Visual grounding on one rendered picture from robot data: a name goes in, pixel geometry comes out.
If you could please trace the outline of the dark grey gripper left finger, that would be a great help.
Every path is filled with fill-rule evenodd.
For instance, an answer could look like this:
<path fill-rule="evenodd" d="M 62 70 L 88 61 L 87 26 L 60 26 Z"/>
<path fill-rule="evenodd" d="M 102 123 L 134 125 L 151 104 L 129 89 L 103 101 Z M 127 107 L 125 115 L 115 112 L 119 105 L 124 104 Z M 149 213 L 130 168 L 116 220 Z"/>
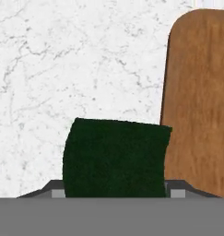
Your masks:
<path fill-rule="evenodd" d="M 20 198 L 65 198 L 65 187 L 62 180 L 50 180 L 42 189 L 21 195 Z"/>

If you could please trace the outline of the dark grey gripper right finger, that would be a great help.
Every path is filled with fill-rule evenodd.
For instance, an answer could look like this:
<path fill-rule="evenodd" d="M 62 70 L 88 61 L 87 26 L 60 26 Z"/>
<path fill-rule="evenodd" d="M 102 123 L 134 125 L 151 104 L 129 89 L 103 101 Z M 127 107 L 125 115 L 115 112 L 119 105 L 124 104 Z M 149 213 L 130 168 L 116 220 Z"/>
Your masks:
<path fill-rule="evenodd" d="M 169 198 L 218 198 L 217 195 L 193 188 L 193 186 L 185 180 L 166 180 L 165 189 L 167 197 Z"/>

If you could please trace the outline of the dark green sponge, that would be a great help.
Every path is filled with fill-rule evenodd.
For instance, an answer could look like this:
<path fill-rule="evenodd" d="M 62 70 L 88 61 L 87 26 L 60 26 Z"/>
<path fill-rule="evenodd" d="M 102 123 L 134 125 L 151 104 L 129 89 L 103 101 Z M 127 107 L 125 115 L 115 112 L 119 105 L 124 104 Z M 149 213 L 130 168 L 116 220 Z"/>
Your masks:
<path fill-rule="evenodd" d="M 76 118 L 65 141 L 67 197 L 164 197 L 172 128 Z"/>

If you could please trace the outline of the brown wooden cutting board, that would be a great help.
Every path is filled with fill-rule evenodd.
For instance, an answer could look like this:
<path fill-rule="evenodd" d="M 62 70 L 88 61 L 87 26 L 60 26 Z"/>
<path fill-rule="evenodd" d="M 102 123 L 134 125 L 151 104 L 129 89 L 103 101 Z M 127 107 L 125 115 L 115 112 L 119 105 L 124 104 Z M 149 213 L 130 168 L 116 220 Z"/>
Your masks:
<path fill-rule="evenodd" d="M 173 24 L 160 123 L 172 128 L 165 177 L 224 197 L 224 10 Z"/>

